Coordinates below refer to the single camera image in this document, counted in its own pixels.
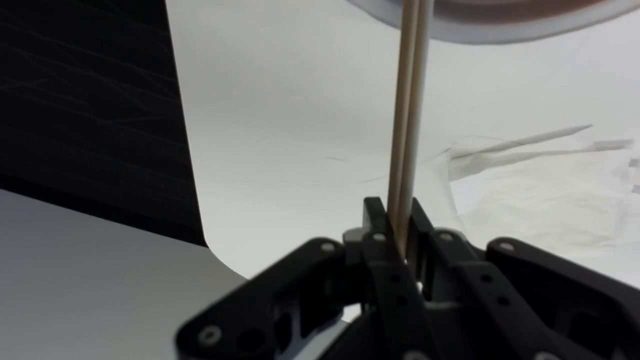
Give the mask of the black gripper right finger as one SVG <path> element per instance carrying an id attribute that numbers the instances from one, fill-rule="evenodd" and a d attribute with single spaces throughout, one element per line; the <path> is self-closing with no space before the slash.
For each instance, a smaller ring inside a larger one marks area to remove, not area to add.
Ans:
<path id="1" fill-rule="evenodd" d="M 422 207 L 409 262 L 443 360 L 640 360 L 640 290 L 603 273 L 508 236 L 476 249 Z"/>

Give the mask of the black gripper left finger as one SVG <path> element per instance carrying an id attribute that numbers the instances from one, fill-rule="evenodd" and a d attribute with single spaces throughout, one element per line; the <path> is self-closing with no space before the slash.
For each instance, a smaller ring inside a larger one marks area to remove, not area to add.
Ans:
<path id="1" fill-rule="evenodd" d="M 422 360 L 424 303 L 378 198 L 349 239 L 313 239 L 176 332 L 179 360 L 295 360 L 349 306 L 363 314 L 321 360 Z"/>

